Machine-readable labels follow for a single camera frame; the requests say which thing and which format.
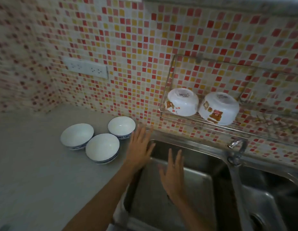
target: white bowl with brown pattern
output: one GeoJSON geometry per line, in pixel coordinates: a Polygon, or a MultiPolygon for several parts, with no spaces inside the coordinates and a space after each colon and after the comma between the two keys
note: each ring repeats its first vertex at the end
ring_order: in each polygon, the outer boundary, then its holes
{"type": "Polygon", "coordinates": [[[175,88],[168,94],[165,107],[168,111],[180,116],[192,116],[197,113],[198,97],[189,89],[175,88]]]}
{"type": "Polygon", "coordinates": [[[232,124],[239,112],[239,103],[224,92],[211,92],[202,101],[198,113],[206,121],[227,126],[232,124]]]}

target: double sink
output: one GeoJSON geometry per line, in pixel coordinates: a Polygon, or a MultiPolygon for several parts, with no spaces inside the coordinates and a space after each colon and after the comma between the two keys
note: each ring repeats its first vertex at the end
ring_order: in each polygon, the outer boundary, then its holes
{"type": "Polygon", "coordinates": [[[158,164],[167,167],[169,148],[174,158],[182,149],[187,196],[214,230],[298,230],[298,172],[246,156],[234,166],[227,160],[230,151],[159,131],[151,141],[156,143],[152,159],[120,204],[116,222],[127,230],[186,230],[159,178],[158,164]]]}

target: white bowl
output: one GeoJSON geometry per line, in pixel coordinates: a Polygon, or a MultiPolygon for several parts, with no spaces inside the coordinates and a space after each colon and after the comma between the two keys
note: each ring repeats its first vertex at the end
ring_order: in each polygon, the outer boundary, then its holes
{"type": "Polygon", "coordinates": [[[213,124],[226,126],[232,124],[239,112],[239,103],[223,92],[211,92],[202,101],[198,113],[213,124]]]}
{"type": "Polygon", "coordinates": [[[165,107],[180,116],[192,116],[197,112],[198,97],[189,89],[176,88],[167,94],[165,107]]]}
{"type": "Polygon", "coordinates": [[[70,150],[83,149],[94,133],[93,127],[86,123],[79,123],[66,128],[61,136],[60,141],[70,150]]]}
{"type": "Polygon", "coordinates": [[[120,116],[112,119],[107,128],[109,132],[115,135],[118,139],[124,140],[131,136],[132,131],[135,130],[135,122],[132,118],[120,116]]]}
{"type": "Polygon", "coordinates": [[[86,155],[96,163],[109,163],[117,156],[119,140],[112,134],[94,136],[86,146],[86,155]]]}

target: faucet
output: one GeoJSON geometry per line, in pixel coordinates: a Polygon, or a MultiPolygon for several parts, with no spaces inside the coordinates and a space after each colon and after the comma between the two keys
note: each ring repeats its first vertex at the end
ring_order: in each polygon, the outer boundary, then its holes
{"type": "Polygon", "coordinates": [[[240,165],[240,158],[247,148],[247,140],[246,139],[236,139],[236,140],[231,141],[231,143],[227,145],[227,147],[229,147],[230,149],[233,149],[239,143],[242,143],[242,145],[241,145],[238,153],[233,153],[232,156],[229,156],[227,158],[228,162],[232,163],[234,166],[240,165]]]}

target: brown bear print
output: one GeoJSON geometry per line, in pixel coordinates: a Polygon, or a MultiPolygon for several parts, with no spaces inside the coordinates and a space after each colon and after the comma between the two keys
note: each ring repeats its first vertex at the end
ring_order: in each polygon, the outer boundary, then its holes
{"type": "Polygon", "coordinates": [[[209,103],[208,103],[208,101],[206,101],[206,102],[203,104],[203,106],[205,107],[205,110],[207,110],[208,107],[209,107],[209,103]]]}
{"type": "Polygon", "coordinates": [[[170,108],[170,107],[175,108],[174,104],[172,102],[170,102],[169,100],[166,102],[166,104],[167,104],[167,106],[166,106],[167,108],[170,108]]]}
{"type": "Polygon", "coordinates": [[[208,121],[212,121],[212,122],[215,123],[215,124],[218,124],[218,122],[221,120],[222,114],[223,114],[223,112],[218,111],[218,110],[215,109],[215,110],[213,111],[213,113],[210,114],[210,116],[209,116],[209,117],[213,118],[214,120],[212,120],[212,119],[210,119],[210,118],[208,118],[207,120],[208,120],[208,121]]]}

